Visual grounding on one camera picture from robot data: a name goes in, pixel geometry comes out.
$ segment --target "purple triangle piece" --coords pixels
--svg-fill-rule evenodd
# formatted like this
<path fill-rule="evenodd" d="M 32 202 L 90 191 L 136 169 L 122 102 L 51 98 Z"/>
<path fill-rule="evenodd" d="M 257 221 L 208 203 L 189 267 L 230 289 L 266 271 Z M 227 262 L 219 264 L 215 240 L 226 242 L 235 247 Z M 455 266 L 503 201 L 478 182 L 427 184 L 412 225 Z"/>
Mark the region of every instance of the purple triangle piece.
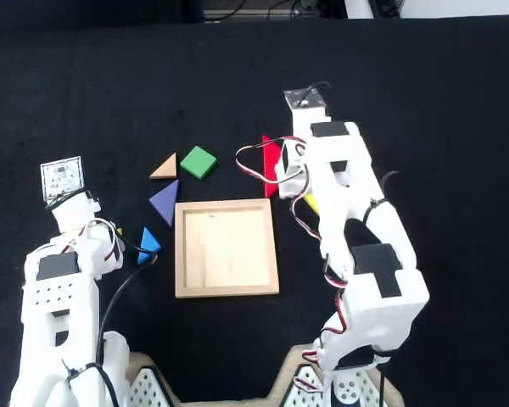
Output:
<path fill-rule="evenodd" d="M 175 180 L 168 187 L 157 192 L 149 199 L 149 202 L 154 206 L 169 226 L 173 223 L 173 213 L 176 207 L 178 188 L 179 180 Z"/>

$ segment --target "red triangle piece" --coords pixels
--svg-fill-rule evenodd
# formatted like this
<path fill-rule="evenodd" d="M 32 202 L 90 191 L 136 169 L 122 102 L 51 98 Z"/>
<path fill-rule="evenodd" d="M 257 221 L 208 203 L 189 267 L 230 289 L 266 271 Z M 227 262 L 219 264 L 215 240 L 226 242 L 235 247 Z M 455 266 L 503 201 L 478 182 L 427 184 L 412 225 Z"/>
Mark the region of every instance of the red triangle piece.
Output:
<path fill-rule="evenodd" d="M 262 142 L 268 142 L 270 140 L 271 139 L 268 136 L 262 136 Z M 276 180 L 277 175 L 275 173 L 275 165 L 281 158 L 281 148 L 275 143 L 267 144 L 262 148 L 262 153 L 264 154 L 264 177 L 266 177 L 268 180 Z M 275 193 L 277 188 L 277 184 L 268 184 L 265 182 L 264 196 L 269 198 Z"/>

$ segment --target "metal base plate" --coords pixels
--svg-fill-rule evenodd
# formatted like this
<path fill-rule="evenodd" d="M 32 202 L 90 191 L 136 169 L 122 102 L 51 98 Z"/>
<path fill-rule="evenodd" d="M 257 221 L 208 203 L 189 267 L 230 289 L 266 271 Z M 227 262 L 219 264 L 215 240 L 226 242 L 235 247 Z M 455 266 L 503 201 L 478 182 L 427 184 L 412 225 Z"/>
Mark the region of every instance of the metal base plate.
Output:
<path fill-rule="evenodd" d="M 304 379 L 316 386 L 322 386 L 321 381 L 310 365 L 301 365 L 296 372 L 297 377 Z M 378 407 L 379 391 L 370 377 L 364 371 L 341 371 L 336 372 L 333 380 L 333 392 L 328 404 L 322 402 L 321 393 L 306 393 L 293 383 L 290 383 L 280 407 Z"/>
<path fill-rule="evenodd" d="M 153 367 L 143 367 L 130 387 L 130 407 L 173 407 L 158 371 Z"/>

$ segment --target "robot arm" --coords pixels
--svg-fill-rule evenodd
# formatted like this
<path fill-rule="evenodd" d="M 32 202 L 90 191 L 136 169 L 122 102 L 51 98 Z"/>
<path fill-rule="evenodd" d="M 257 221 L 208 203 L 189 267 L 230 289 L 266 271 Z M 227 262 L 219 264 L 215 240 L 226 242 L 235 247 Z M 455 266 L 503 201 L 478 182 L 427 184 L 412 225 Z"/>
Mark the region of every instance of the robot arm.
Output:
<path fill-rule="evenodd" d="M 122 267 L 124 247 L 114 226 L 96 217 L 100 204 L 83 188 L 79 158 L 43 164 L 42 184 L 61 234 L 26 256 L 20 371 L 9 405 L 112 406 L 97 369 L 83 371 L 75 380 L 69 380 L 69 369 L 96 359 L 95 280 Z M 116 332 L 106 332 L 104 338 L 103 370 L 124 406 L 129 348 Z"/>
<path fill-rule="evenodd" d="M 309 96 L 296 103 L 306 91 Z M 335 286 L 340 288 L 337 312 L 305 354 L 320 366 L 328 386 L 336 371 L 364 370 L 388 361 L 407 339 L 429 293 L 400 217 L 378 185 L 356 124 L 327 117 L 316 89 L 286 91 L 285 99 L 294 136 L 305 145 L 294 148 L 294 142 L 286 141 L 276 174 L 284 179 L 298 168 L 304 172 L 279 184 L 280 197 L 302 191 L 313 194 L 319 209 L 321 256 L 340 282 Z M 381 244 L 351 248 L 344 237 L 348 219 L 363 222 Z"/>

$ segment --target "wooden tray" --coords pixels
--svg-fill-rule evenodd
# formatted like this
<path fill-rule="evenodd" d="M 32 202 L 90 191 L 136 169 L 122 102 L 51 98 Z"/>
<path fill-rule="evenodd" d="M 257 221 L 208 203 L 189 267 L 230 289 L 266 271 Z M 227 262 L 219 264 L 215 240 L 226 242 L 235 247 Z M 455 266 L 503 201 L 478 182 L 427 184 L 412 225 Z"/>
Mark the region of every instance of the wooden tray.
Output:
<path fill-rule="evenodd" d="M 279 293 L 269 199 L 176 203 L 176 297 Z"/>

